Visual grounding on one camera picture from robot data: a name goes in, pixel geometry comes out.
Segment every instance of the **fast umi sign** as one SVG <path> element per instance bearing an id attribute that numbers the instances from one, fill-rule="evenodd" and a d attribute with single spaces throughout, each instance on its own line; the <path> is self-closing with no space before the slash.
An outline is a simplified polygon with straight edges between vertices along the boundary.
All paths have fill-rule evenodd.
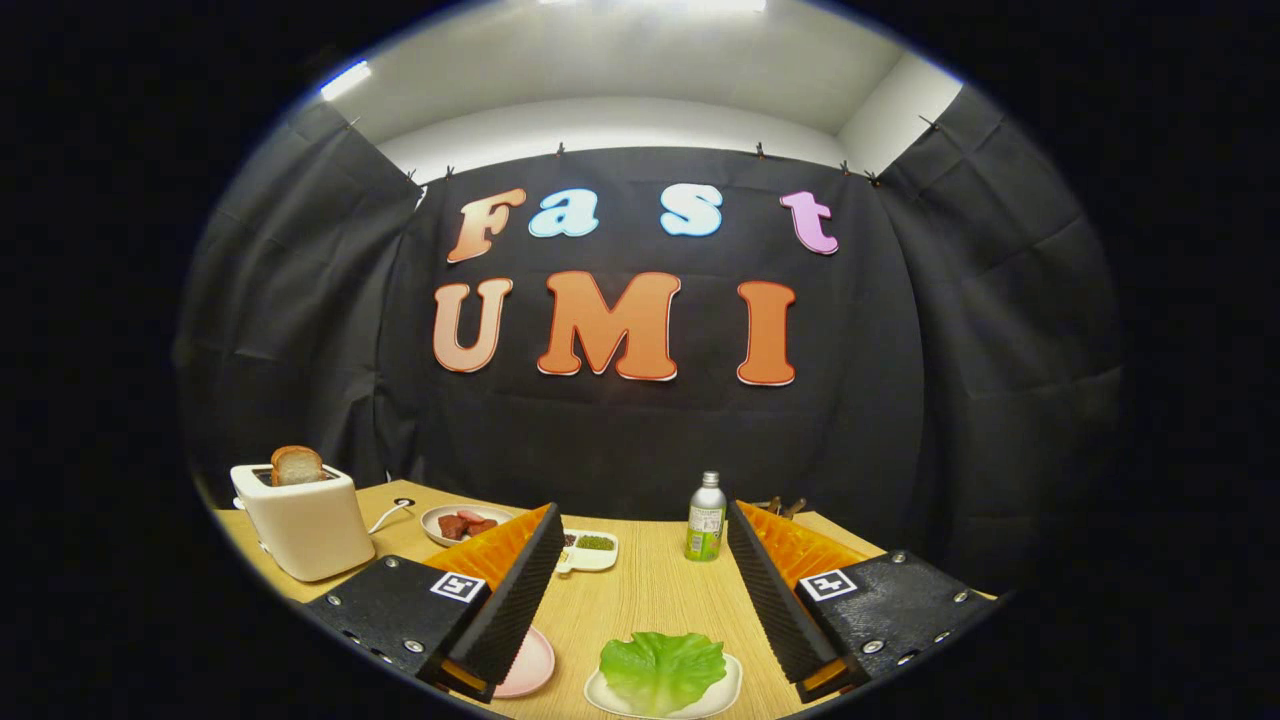
<path id="1" fill-rule="evenodd" d="M 462 224 L 447 261 L 467 263 L 489 252 L 517 228 L 512 227 L 513 208 L 527 201 L 524 188 L 516 187 L 462 205 Z M 655 232 L 668 236 L 705 238 L 722 224 L 723 196 L 716 187 L 700 183 L 675 183 L 658 196 L 660 213 L 653 218 Z M 797 241 L 797 250 L 832 255 L 840 241 L 826 234 L 823 219 L 831 209 L 809 191 L 799 190 L 776 199 L 778 211 L 788 213 Z M 585 187 L 553 192 L 539 202 L 539 211 L 527 224 L 527 233 L 536 238 L 580 238 L 602 229 L 598 218 L 599 197 Z M 681 282 L 675 274 L 644 272 L 631 278 L 622 296 L 612 306 L 600 293 L 589 272 L 563 270 L 550 274 L 545 287 L 554 296 L 549 318 L 547 351 L 538 359 L 538 372 L 547 375 L 575 375 L 582 360 L 573 351 L 581 343 L 586 364 L 596 375 L 611 364 L 618 375 L 631 380 L 671 380 L 678 372 L 678 359 L 671 356 L 668 336 L 671 306 Z M 520 292 L 511 278 L 495 277 L 480 282 L 476 295 L 481 300 L 479 334 L 470 346 L 458 341 L 463 300 L 471 293 L 467 283 L 448 283 L 435 290 L 435 324 L 431 337 L 436 361 L 454 373 L 474 373 L 488 365 L 498 352 L 503 300 Z M 737 379 L 750 386 L 786 386 L 795 377 L 787 361 L 787 313 L 796 293 L 786 284 L 748 281 L 737 286 L 745 305 L 748 341 L 744 360 L 737 366 Z M 625 351 L 613 363 L 620 347 Z"/>

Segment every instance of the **pink letter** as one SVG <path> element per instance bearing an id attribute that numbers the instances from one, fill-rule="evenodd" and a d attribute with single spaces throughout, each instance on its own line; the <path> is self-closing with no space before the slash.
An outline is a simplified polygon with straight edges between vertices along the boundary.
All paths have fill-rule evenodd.
<path id="1" fill-rule="evenodd" d="M 831 219 L 831 208 L 818 205 L 813 193 L 808 191 L 792 192 L 778 199 L 783 208 L 791 209 L 791 220 L 796 225 L 796 237 L 805 247 L 819 255 L 832 255 L 840 249 L 840 241 L 827 237 L 822 232 L 822 220 Z"/>

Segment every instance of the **bread slice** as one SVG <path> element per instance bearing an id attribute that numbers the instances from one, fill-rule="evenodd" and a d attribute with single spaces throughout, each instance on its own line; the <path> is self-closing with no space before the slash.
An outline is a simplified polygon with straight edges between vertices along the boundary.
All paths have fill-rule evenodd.
<path id="1" fill-rule="evenodd" d="M 320 455 L 310 447 L 287 445 L 271 454 L 273 486 L 296 486 L 323 479 Z"/>

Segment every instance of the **bottle label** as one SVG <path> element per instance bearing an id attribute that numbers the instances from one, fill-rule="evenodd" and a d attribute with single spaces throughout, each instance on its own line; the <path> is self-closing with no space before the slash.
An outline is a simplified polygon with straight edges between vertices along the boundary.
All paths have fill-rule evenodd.
<path id="1" fill-rule="evenodd" d="M 689 507 L 689 529 L 685 534 L 685 557 L 716 560 L 724 536 L 724 509 Z"/>

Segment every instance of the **wooden table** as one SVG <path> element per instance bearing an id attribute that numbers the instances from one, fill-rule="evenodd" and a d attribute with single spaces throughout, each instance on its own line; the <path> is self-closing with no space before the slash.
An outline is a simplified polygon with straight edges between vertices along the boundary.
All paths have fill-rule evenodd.
<path id="1" fill-rule="evenodd" d="M 393 512 L 374 533 L 378 557 L 399 555 L 425 560 L 444 548 L 434 543 L 419 523 L 426 510 L 439 505 L 476 502 L 518 514 L 524 509 L 476 501 L 440 492 L 407 480 L 396 480 L 356 492 L 366 527 L 394 505 L 410 497 L 416 505 Z M 288 574 L 257 546 L 257 534 L 242 510 L 216 510 L 219 520 L 250 562 L 283 594 L 307 602 L 342 583 L 360 568 L 317 583 L 302 583 Z M 800 512 L 796 523 L 865 553 L 883 550 L 836 525 L 817 512 Z M 724 652 L 742 662 L 742 692 L 724 720 L 782 717 L 826 700 L 803 705 L 795 687 L 786 682 L 773 657 L 764 628 L 739 575 L 728 543 L 712 562 L 685 560 L 685 523 L 604 520 L 564 515 L 566 528 L 603 530 L 618 537 L 618 561 L 602 573 L 575 570 L 553 575 L 534 618 L 534 626 L 556 651 L 556 673 L 534 694 L 494 700 L 488 707 L 517 719 L 621 717 L 598 710 L 582 697 L 582 685 L 599 665 L 600 650 L 609 639 L 630 641 L 632 632 L 655 630 L 671 635 L 701 633 L 723 641 Z M 730 527 L 727 532 L 741 532 Z"/>

